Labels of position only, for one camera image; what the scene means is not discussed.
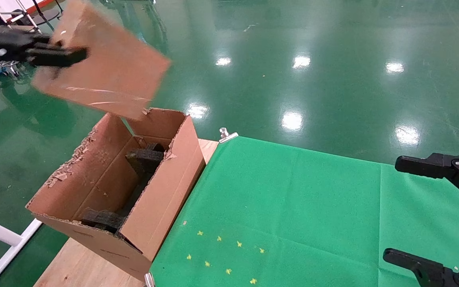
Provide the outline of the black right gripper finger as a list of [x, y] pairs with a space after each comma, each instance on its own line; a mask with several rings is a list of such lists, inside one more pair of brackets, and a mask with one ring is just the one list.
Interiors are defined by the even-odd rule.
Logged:
[[413, 272], [421, 287], [459, 287], [459, 272], [433, 260], [393, 248], [384, 250], [383, 259]]
[[459, 155], [432, 153], [427, 158], [399, 156], [397, 171], [434, 179], [446, 179], [459, 189]]

